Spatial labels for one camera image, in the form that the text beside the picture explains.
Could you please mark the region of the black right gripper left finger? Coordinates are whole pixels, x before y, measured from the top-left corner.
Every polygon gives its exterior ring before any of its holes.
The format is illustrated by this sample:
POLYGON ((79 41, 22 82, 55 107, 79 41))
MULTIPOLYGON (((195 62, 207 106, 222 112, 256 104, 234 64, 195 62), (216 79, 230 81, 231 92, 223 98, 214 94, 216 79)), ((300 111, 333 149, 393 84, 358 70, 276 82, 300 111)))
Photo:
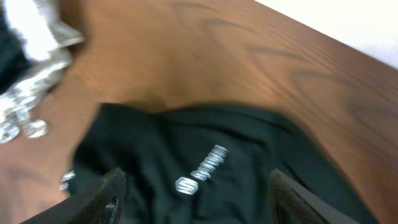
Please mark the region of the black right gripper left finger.
POLYGON ((125 194, 125 173, 117 168, 91 187, 21 224, 118 224, 125 194))

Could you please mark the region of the black polo shirt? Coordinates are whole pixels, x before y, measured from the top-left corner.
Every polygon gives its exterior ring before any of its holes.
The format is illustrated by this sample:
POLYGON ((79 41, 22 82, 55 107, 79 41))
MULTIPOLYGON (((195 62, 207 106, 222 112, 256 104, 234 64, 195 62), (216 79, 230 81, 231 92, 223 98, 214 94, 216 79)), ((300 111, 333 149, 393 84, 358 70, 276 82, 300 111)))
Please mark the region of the black polo shirt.
POLYGON ((106 103, 73 157, 73 194, 125 172, 123 223, 272 223, 279 169, 360 223, 376 220, 319 147, 267 110, 201 105, 149 113, 106 103))

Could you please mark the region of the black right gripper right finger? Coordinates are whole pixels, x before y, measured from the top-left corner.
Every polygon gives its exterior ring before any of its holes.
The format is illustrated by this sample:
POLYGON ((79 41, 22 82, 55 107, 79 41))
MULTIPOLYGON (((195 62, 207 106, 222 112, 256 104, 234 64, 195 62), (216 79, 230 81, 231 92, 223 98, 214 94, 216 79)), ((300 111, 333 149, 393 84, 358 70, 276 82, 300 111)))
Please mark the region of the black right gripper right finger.
POLYGON ((359 224, 278 169, 270 174, 269 193, 276 224, 359 224))

